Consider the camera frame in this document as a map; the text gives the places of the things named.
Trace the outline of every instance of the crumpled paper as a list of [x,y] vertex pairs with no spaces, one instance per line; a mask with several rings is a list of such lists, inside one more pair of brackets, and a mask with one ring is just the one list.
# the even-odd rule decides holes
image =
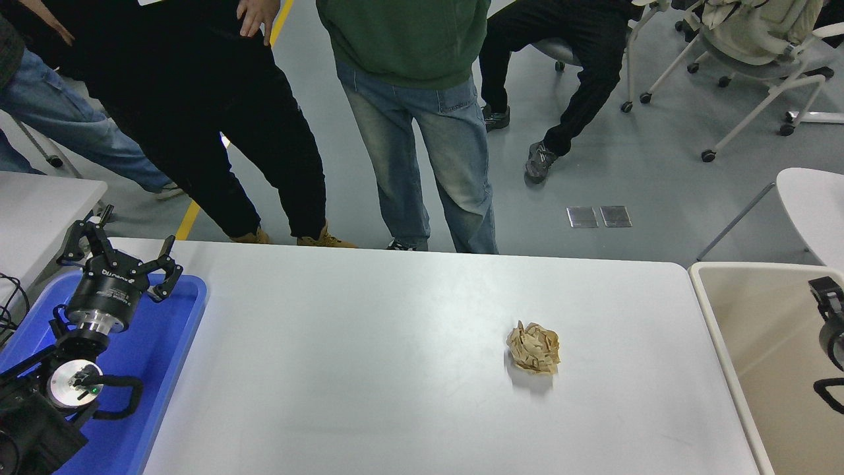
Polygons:
[[531,323],[525,328],[519,326],[507,337],[507,346],[513,362],[531,373],[554,374],[560,362],[560,339],[556,333],[539,324]]

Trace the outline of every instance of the yellow floor line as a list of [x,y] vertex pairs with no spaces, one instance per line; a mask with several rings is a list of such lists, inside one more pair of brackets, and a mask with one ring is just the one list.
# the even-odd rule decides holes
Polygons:
[[[287,15],[290,14],[290,9],[293,8],[293,2],[295,0],[287,0],[284,2],[284,6],[281,8],[281,13],[279,17],[275,20],[275,24],[273,25],[273,31],[270,32],[269,36],[269,44],[270,46],[275,45],[275,41],[279,38],[279,33],[281,33],[281,28],[284,26],[284,22],[287,20]],[[229,147],[229,140],[223,138],[226,148]],[[176,231],[176,240],[178,241],[186,241],[187,236],[190,235],[191,230],[193,229],[193,223],[197,221],[197,216],[199,216],[199,205],[197,205],[196,201],[191,200],[191,204],[187,207],[187,211],[185,211],[185,216],[181,218],[181,224],[179,225],[179,230]]]

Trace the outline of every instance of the beige bin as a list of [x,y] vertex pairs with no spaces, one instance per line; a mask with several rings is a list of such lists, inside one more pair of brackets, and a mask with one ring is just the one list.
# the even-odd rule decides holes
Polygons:
[[760,473],[842,475],[844,415],[812,384],[844,374],[818,343],[824,322],[808,281],[844,286],[844,275],[744,262],[700,262],[689,273]]

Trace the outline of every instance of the blue tray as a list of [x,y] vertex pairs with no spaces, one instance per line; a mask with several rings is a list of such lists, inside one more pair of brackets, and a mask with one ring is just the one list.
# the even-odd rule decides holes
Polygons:
[[[0,371],[5,371],[41,348],[55,342],[50,325],[52,310],[67,303],[81,273],[59,276],[44,289],[6,349],[0,352]],[[152,285],[163,275],[149,276]],[[141,298],[129,330],[109,335],[108,349],[97,358],[105,374],[137,376],[143,381],[138,410],[119,421],[91,420],[82,427],[88,444],[56,473],[61,475],[135,475],[153,448],[161,419],[191,347],[205,310],[205,282],[181,276],[173,293],[162,303]],[[105,388],[100,409],[119,411],[126,406],[130,390]]]

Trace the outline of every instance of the hand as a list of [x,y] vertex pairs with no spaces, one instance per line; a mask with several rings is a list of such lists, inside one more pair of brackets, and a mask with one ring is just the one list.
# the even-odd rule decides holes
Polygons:
[[62,39],[65,43],[68,44],[68,46],[73,46],[73,40],[75,40],[76,38],[74,38],[73,35],[70,34],[70,31],[68,31],[68,29],[65,28],[64,25],[62,25],[58,22],[58,20],[56,20],[56,23],[50,26],[62,37]]
[[20,0],[20,2],[28,9],[32,10],[33,13],[38,15],[39,18],[44,20],[44,23],[48,24],[50,28],[53,28],[64,40],[68,46],[73,45],[73,35],[70,34],[67,28],[62,25],[62,23],[53,16],[52,12],[44,5],[41,0]]
[[241,0],[237,4],[237,19],[243,18],[241,36],[252,38],[264,25],[264,45],[269,46],[273,22],[281,9],[281,0]]

